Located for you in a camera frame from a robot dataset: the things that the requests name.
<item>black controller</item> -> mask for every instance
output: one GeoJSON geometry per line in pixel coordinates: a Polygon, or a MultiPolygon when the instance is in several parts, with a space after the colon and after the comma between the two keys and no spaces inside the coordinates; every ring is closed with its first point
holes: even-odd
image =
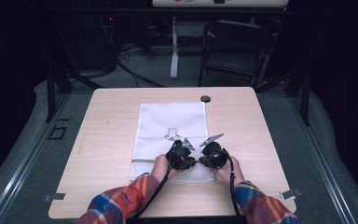
{"type": "Polygon", "coordinates": [[[187,170],[197,163],[194,157],[189,157],[191,154],[190,148],[192,148],[192,146],[188,143],[187,139],[185,139],[185,142],[181,140],[173,142],[172,147],[167,154],[165,154],[165,157],[173,169],[187,170]]]}
{"type": "Polygon", "coordinates": [[[204,156],[199,158],[200,163],[209,168],[223,167],[228,159],[228,152],[216,142],[210,143],[201,152],[204,156]]]}

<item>hand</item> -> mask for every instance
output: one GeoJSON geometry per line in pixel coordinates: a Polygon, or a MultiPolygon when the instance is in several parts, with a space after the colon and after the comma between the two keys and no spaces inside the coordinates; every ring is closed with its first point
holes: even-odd
{"type": "MultiPolygon", "coordinates": [[[[168,161],[164,154],[156,157],[155,165],[153,166],[152,175],[158,180],[159,183],[164,179],[167,174],[168,161]]],[[[181,173],[179,170],[171,169],[168,175],[168,180],[173,178],[175,175],[181,173]]]]}
{"type": "MultiPolygon", "coordinates": [[[[237,186],[241,181],[245,180],[243,177],[243,173],[240,167],[240,163],[235,159],[235,157],[231,157],[232,163],[234,165],[234,186],[237,186]]],[[[212,169],[213,173],[218,175],[224,183],[229,185],[230,182],[230,175],[231,175],[231,166],[229,164],[229,160],[226,161],[226,164],[219,169],[212,169]]]]}

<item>plaid shirt sleeve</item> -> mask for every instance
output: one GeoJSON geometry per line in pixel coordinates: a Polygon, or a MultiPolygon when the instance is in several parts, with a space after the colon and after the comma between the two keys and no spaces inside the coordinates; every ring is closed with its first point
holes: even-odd
{"type": "Polygon", "coordinates": [[[70,223],[125,223],[129,215],[145,207],[158,185],[152,175],[141,175],[125,188],[110,189],[96,196],[89,204],[88,211],[70,223]]]}
{"type": "Polygon", "coordinates": [[[266,196],[250,181],[240,182],[235,196],[249,224],[301,223],[279,200],[266,196]]]}

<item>table leg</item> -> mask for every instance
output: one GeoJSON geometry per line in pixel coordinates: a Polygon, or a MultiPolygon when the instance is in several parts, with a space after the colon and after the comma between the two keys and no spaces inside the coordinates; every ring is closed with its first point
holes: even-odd
{"type": "Polygon", "coordinates": [[[176,17],[172,17],[172,63],[171,63],[171,78],[178,78],[178,40],[176,33],[176,17]]]}

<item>tape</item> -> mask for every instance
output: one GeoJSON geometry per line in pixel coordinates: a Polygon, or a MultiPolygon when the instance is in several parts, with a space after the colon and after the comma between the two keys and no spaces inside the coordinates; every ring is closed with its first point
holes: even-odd
{"type": "Polygon", "coordinates": [[[63,198],[65,197],[64,193],[53,193],[51,195],[45,195],[45,197],[43,197],[42,201],[45,203],[52,203],[53,200],[63,200],[63,198]]]}
{"type": "Polygon", "coordinates": [[[287,190],[285,192],[279,192],[281,195],[281,198],[287,199],[295,199],[297,196],[300,196],[302,194],[300,189],[291,189],[287,190]]]}

